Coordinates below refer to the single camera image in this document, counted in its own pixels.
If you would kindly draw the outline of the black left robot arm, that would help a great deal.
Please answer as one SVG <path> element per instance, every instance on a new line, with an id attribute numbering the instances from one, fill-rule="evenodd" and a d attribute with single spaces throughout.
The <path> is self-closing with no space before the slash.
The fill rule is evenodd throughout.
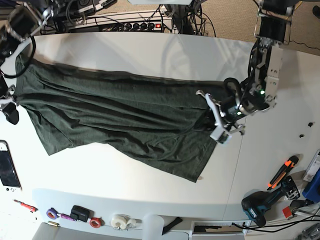
<path id="1" fill-rule="evenodd" d="M 215 100 L 205 95 L 206 102 L 215 118 L 211 137 L 229 138 L 232 133 L 244 133 L 244 125 L 238 120 L 272 109 L 276 105 L 280 70 L 283 61 L 283 44 L 290 40 L 292 16 L 296 0 L 260 0 L 254 43 L 248 61 L 248 77 L 239 82 L 228 77 L 223 81 L 228 98 Z"/>

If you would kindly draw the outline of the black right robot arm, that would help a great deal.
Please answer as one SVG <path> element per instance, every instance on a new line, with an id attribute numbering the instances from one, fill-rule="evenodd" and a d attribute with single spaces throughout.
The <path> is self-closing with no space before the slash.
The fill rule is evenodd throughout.
<path id="1" fill-rule="evenodd" d="M 30 66 L 35 52 L 35 35 L 48 23 L 51 17 L 56 16 L 64 2 L 62 0 L 26 0 L 22 5 L 16 7 L 7 17 L 0 28 L 0 64 L 3 65 L 18 48 L 27 40 L 31 41 L 32 50 L 27 61 L 20 72 L 9 75 L 0 72 L 0 111 L 6 120 L 16 125 L 19 122 L 19 105 L 17 96 L 12 94 L 16 90 L 15 85 L 8 86 L 5 79 L 16 79 L 23 75 Z"/>

